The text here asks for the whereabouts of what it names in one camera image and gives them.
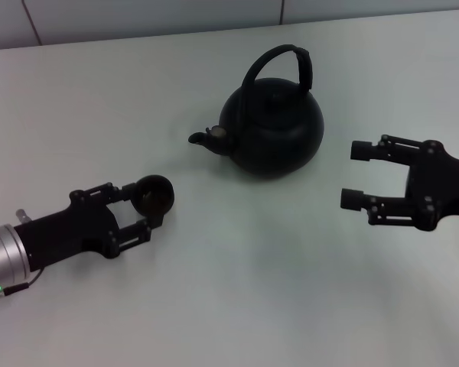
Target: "kettle spout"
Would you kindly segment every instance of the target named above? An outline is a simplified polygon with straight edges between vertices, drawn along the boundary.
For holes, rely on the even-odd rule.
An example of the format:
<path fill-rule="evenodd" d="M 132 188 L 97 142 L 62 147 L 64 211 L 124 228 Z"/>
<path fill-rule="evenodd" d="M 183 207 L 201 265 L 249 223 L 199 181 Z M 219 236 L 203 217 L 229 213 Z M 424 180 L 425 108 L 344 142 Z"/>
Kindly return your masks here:
<path fill-rule="evenodd" d="M 213 126 L 206 132 L 196 132 L 189 137 L 189 143 L 202 145 L 207 150 L 219 155 L 230 155 L 232 151 L 231 139 L 226 130 L 220 126 Z"/>

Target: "metal cylinder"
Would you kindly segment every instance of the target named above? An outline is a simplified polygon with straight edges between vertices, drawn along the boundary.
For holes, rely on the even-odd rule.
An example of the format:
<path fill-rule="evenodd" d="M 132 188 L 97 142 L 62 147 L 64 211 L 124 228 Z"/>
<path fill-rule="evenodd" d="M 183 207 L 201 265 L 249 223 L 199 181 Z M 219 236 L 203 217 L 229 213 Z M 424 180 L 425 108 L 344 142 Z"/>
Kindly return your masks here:
<path fill-rule="evenodd" d="M 29 274 L 29 261 L 20 237 L 9 224 L 0 226 L 0 286 L 21 283 Z"/>

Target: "round black object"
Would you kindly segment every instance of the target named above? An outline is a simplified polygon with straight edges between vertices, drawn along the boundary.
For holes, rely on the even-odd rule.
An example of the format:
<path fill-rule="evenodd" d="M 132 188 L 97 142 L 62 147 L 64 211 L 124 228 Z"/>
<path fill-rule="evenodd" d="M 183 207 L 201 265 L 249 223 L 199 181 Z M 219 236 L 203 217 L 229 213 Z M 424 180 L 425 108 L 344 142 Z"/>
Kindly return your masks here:
<path fill-rule="evenodd" d="M 299 83 L 265 78 L 260 70 L 274 57 L 293 51 L 298 58 Z M 262 55 L 243 84 L 228 99 L 220 123 L 189 142 L 228 155 L 245 171 L 278 177 L 304 166 L 316 154 L 324 133 L 323 115 L 309 92 L 313 71 L 309 53 L 282 45 Z"/>
<path fill-rule="evenodd" d="M 158 175 L 143 177 L 135 184 L 131 203 L 147 218 L 163 216 L 174 205 L 175 194 L 171 182 Z"/>

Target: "kettle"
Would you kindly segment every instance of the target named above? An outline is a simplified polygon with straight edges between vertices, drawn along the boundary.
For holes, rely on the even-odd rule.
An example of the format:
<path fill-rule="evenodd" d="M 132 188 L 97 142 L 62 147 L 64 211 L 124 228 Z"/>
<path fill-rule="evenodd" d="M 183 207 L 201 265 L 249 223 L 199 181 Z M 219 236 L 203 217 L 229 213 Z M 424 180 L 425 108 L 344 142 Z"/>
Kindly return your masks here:
<path fill-rule="evenodd" d="M 289 80 L 256 80 L 275 57 L 293 51 L 298 58 L 299 84 Z M 309 53 L 292 44 L 263 54 L 226 101 L 220 124 L 197 132 L 189 142 L 229 156 L 243 170 L 260 177 L 278 177 L 304 166 L 323 138 L 323 115 L 309 92 L 313 71 Z"/>

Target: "table surface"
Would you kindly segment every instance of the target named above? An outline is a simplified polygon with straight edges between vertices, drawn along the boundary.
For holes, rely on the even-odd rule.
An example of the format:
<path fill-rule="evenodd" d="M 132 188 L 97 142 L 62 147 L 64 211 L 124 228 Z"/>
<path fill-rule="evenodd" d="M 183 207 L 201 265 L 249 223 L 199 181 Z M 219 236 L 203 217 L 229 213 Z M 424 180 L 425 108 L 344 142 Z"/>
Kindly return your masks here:
<path fill-rule="evenodd" d="M 314 63 L 315 159 L 262 182 L 189 145 L 288 43 Z M 291 54 L 262 72 L 297 74 Z M 459 218 L 426 233 L 340 209 L 342 187 L 403 194 L 405 167 L 349 159 L 381 134 L 459 158 L 459 11 L 0 50 L 0 224 L 147 174 L 176 195 L 151 242 L 0 300 L 0 366 L 459 366 Z"/>

